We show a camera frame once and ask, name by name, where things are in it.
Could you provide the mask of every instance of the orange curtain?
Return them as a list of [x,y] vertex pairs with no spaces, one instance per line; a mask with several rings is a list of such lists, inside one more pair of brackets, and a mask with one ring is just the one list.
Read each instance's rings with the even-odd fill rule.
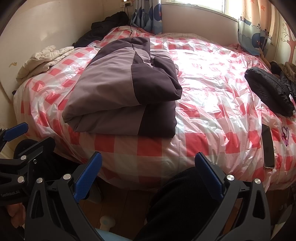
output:
[[238,39],[245,51],[259,55],[260,47],[266,54],[270,44],[270,27],[271,3],[268,0],[242,0]]

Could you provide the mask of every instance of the curtain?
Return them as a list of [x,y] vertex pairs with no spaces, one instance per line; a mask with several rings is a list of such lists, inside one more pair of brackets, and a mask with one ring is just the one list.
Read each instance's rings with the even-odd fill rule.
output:
[[252,55],[266,55],[271,41],[271,3],[268,0],[242,0],[242,14],[238,20],[238,40]]
[[163,30],[161,0],[135,0],[131,25],[147,32],[161,34]]

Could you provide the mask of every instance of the bed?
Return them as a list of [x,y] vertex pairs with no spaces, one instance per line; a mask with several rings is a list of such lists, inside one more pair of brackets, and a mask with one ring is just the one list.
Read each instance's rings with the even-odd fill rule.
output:
[[[176,102],[173,139],[75,133],[63,122],[62,111],[87,64],[100,48],[129,36],[149,37],[152,49],[169,50],[179,66],[183,94]],[[197,35],[154,36],[124,26],[25,81],[14,96],[14,109],[18,123],[29,125],[28,138],[53,137],[56,152],[69,159],[85,163],[99,151],[103,167],[98,175],[120,188],[158,188],[194,166],[194,156],[201,151],[238,179],[259,178],[266,190],[284,189],[296,179],[295,112],[291,118],[275,115],[260,101],[244,78],[253,66],[268,71],[257,57]],[[262,124],[271,129],[274,170],[263,167]],[[283,126],[289,128],[288,146],[281,138]]]

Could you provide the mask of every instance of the window sill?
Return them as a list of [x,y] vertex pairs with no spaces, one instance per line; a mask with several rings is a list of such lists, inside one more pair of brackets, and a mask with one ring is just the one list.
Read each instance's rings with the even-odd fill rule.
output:
[[226,18],[229,18],[233,21],[236,21],[238,22],[237,19],[233,18],[233,17],[230,17],[224,13],[221,13],[221,12],[218,12],[218,11],[215,11],[215,10],[211,10],[211,9],[208,9],[208,8],[204,8],[204,7],[200,7],[200,6],[196,6],[196,5],[191,5],[191,4],[185,4],[185,3],[174,3],[174,2],[166,2],[166,0],[161,0],[161,4],[163,5],[174,5],[174,6],[182,6],[182,7],[192,7],[192,8],[197,8],[197,9],[200,9],[200,10],[204,10],[204,11],[208,11],[208,12],[212,12],[212,13],[215,13],[215,14],[219,14],[223,17],[226,17]]

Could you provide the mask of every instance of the smartphone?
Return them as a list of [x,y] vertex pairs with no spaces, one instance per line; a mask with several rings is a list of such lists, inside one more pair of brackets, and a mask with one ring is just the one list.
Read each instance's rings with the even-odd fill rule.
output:
[[263,144],[263,166],[274,169],[274,143],[272,141],[271,131],[267,125],[262,124],[262,144]]

